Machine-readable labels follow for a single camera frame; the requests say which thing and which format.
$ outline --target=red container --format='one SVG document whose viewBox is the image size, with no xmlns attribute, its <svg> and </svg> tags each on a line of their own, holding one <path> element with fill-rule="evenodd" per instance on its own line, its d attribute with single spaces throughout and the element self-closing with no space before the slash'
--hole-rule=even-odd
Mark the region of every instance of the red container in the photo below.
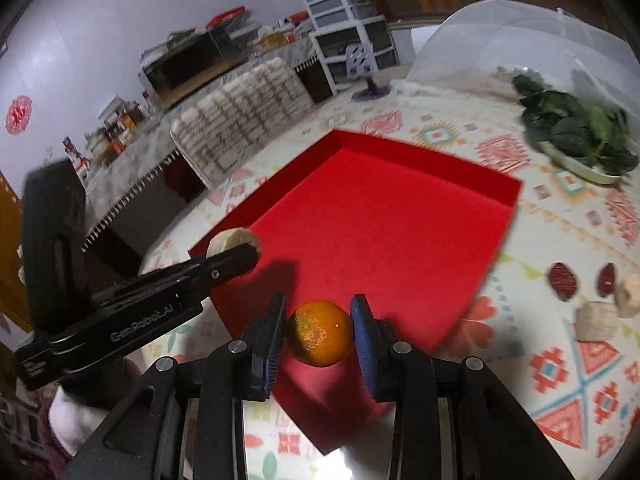
<svg viewBox="0 0 640 480">
<path fill-rule="evenodd" d="M 494 260 L 520 181 L 455 156 L 334 130 L 292 160 L 191 251 L 248 226 L 262 240 L 254 272 L 211 293 L 232 336 L 276 291 L 287 314 L 311 300 L 374 316 L 433 352 L 457 325 Z M 388 406 L 367 393 L 355 352 L 329 368 L 283 353 L 274 396 L 322 452 L 341 446 Z"/>
</svg>

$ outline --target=white cloth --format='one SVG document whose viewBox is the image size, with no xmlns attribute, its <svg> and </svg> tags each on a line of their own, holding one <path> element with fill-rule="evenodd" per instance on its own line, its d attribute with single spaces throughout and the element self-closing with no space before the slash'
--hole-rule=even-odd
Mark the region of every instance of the white cloth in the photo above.
<svg viewBox="0 0 640 480">
<path fill-rule="evenodd" d="M 75 456 L 108 413 L 80 404 L 59 387 L 49 409 L 51 433 L 69 455 Z"/>
</svg>

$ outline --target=chair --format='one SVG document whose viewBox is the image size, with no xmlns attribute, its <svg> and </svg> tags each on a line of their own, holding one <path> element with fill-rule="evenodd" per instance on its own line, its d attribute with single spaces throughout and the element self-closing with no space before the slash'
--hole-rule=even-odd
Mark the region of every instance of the chair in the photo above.
<svg viewBox="0 0 640 480">
<path fill-rule="evenodd" d="M 171 137 L 203 183 L 214 188 L 313 108 L 295 72 L 277 57 L 183 111 Z"/>
</svg>

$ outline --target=red paper cut decoration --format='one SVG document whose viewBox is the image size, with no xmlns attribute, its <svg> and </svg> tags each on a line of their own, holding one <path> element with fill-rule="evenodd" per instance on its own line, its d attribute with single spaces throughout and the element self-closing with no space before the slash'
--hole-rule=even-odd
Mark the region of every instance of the red paper cut decoration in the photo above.
<svg viewBox="0 0 640 480">
<path fill-rule="evenodd" d="M 6 113 L 6 130 L 12 135 L 23 133 L 31 119 L 31 99 L 21 95 L 11 103 Z"/>
</svg>

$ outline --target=white plate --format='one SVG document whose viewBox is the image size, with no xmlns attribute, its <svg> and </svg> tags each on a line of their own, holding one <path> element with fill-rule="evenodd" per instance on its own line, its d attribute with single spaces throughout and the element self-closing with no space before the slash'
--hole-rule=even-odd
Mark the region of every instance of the white plate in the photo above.
<svg viewBox="0 0 640 480">
<path fill-rule="evenodd" d="M 588 180 L 594 184 L 609 186 L 610 184 L 618 183 L 624 178 L 624 175 L 607 175 L 600 173 L 589 166 L 585 166 L 583 163 L 575 160 L 572 156 L 565 155 L 548 140 L 544 140 L 538 144 L 540 146 L 540 150 L 548 155 L 552 161 L 556 162 L 567 171 L 571 171 L 571 173 L 581 176 L 584 180 Z"/>
</svg>

